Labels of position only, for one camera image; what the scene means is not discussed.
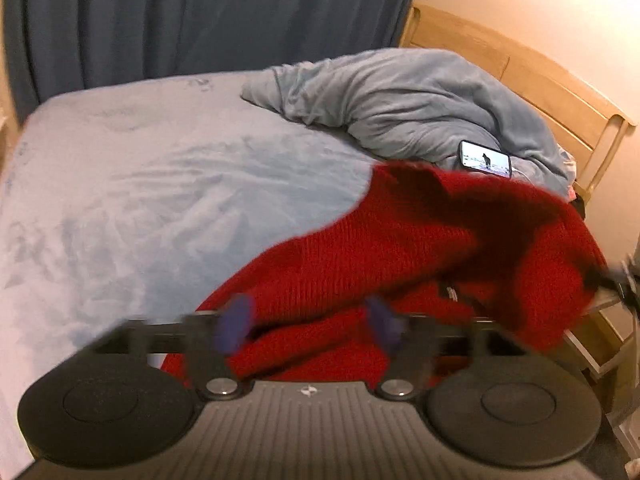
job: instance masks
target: metal bolt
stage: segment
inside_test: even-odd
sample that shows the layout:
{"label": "metal bolt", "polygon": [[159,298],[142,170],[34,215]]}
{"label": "metal bolt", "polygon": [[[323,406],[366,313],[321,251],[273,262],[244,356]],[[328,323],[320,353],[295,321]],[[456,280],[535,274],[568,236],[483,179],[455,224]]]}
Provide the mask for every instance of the metal bolt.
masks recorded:
{"label": "metal bolt", "polygon": [[409,381],[403,381],[402,379],[389,379],[382,383],[380,387],[387,395],[395,397],[404,397],[414,390],[414,386]]}
{"label": "metal bolt", "polygon": [[207,390],[215,395],[231,395],[238,389],[238,383],[228,377],[218,377],[207,383]]}

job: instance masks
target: smartphone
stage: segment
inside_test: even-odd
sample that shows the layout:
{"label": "smartphone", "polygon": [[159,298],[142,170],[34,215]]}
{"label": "smartphone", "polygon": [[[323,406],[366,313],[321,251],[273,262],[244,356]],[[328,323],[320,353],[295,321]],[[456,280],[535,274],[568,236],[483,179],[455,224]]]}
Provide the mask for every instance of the smartphone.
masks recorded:
{"label": "smartphone", "polygon": [[468,140],[460,142],[460,162],[470,171],[481,171],[504,178],[511,178],[509,155],[474,144]]}

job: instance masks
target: red garment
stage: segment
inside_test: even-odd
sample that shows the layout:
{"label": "red garment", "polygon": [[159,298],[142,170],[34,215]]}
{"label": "red garment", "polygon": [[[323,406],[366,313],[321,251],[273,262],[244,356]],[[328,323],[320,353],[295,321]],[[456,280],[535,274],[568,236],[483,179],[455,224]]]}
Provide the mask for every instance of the red garment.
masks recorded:
{"label": "red garment", "polygon": [[[222,308],[254,298],[261,335],[228,359],[240,378],[364,380],[387,357],[372,340],[363,298],[450,324],[488,316],[526,344],[558,343],[588,306],[585,275],[604,258],[577,212],[559,198],[496,176],[443,173],[394,162],[373,170],[369,191],[336,223],[267,250],[207,298]],[[442,298],[437,280],[479,301]],[[184,378],[182,357],[162,368]]]}

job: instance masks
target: light blue bed sheet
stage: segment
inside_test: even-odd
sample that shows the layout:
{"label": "light blue bed sheet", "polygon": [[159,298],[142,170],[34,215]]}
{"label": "light blue bed sheet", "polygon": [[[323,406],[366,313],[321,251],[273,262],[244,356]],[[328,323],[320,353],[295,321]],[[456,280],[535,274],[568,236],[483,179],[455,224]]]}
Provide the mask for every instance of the light blue bed sheet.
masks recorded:
{"label": "light blue bed sheet", "polygon": [[0,476],[31,456],[15,413],[39,376],[119,320],[174,320],[261,251],[321,228],[373,159],[239,97],[249,73],[57,97],[0,190]]}

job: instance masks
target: wall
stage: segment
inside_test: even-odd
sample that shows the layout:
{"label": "wall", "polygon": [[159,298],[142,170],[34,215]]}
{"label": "wall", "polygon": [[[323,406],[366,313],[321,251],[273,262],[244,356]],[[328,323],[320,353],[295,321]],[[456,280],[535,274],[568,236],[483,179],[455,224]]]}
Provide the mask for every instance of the wall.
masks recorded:
{"label": "wall", "polygon": [[[529,45],[640,121],[640,0],[416,0]],[[640,129],[625,139],[587,209],[605,256],[640,234]]]}

